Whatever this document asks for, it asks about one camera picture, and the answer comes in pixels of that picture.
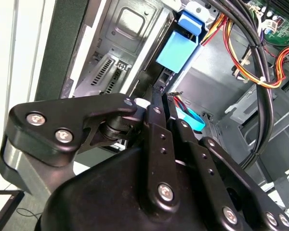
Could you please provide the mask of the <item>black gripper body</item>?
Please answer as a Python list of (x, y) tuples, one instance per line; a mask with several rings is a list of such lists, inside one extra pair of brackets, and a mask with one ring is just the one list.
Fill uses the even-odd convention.
[(39, 222), (41, 231), (227, 231), (223, 206), (214, 211), (198, 174), (175, 163), (180, 205), (161, 220), (147, 214), (145, 158), (138, 148), (117, 154), (59, 186)]

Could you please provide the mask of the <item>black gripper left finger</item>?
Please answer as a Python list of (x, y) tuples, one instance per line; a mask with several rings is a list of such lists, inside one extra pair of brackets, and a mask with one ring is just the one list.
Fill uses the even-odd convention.
[(64, 193), (69, 199), (88, 201), (84, 193), (97, 189), (97, 182), (109, 184), (101, 195), (114, 193), (117, 187), (133, 177), (125, 167), (122, 177), (115, 171), (104, 175), (108, 160), (73, 176), (71, 166), (77, 154), (118, 140), (133, 145), (123, 152), (127, 156), (142, 153), (142, 176), (138, 177), (141, 201), (150, 213), (172, 214), (179, 207), (178, 181), (172, 134), (167, 123), (176, 116), (174, 103), (158, 90), (152, 93), (147, 107), (139, 106), (122, 93), (22, 103), (10, 111), (0, 150), (0, 174), (13, 185), (32, 193), (17, 158), (29, 158), (37, 169), (40, 183), (49, 192)]

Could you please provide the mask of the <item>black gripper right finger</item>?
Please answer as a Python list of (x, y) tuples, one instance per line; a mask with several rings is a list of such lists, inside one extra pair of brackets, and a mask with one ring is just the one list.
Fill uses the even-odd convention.
[(198, 140), (164, 93), (175, 153), (187, 165), (201, 218), (209, 231), (289, 231), (289, 218), (213, 139)]

